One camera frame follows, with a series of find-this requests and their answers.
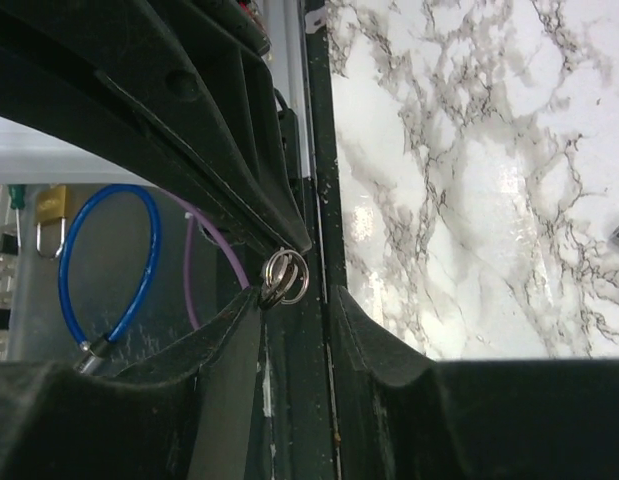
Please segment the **marble surface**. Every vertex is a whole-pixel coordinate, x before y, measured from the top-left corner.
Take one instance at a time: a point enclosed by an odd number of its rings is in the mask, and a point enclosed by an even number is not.
[[[349,287],[433,358],[619,356],[619,0],[333,0]]]

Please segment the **purple cable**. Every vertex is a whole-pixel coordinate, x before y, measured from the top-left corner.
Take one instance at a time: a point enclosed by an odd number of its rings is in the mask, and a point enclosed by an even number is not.
[[[189,212],[200,225],[202,225],[210,234],[211,237],[216,241],[220,249],[223,251],[227,260],[231,264],[231,268],[233,269],[236,277],[238,278],[238,283],[240,283],[240,288],[243,290],[249,287],[249,280],[247,279],[247,274],[245,273],[245,269],[242,268],[242,264],[236,253],[229,245],[229,242],[225,239],[225,237],[220,233],[220,231],[215,227],[213,223],[211,223],[207,217],[205,217],[200,210],[191,205],[189,202],[176,197],[173,193],[167,192],[164,190],[164,193],[167,196],[171,197],[176,203],[178,203],[182,208],[184,208],[187,212]],[[187,313],[189,315],[189,323],[194,328],[194,330],[200,327],[198,320],[196,319],[196,312],[193,308],[193,298],[191,296],[191,279],[190,279],[190,270],[191,270],[191,246],[193,243],[193,218],[189,219],[187,225],[187,237],[185,240],[185,257],[184,264],[182,268],[182,276],[185,290],[185,305],[187,307]]]

